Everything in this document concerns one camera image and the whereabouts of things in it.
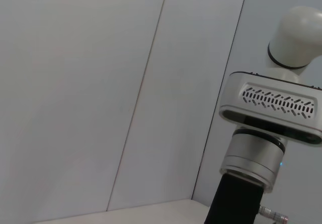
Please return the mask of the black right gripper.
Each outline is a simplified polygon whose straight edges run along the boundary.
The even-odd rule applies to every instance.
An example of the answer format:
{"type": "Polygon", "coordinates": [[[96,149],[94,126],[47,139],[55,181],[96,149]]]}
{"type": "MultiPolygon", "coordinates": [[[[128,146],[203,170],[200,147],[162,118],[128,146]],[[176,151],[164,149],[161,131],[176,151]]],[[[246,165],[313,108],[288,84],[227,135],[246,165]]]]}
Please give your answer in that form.
{"type": "Polygon", "coordinates": [[[205,223],[253,224],[264,189],[230,174],[221,177],[205,223]]]}

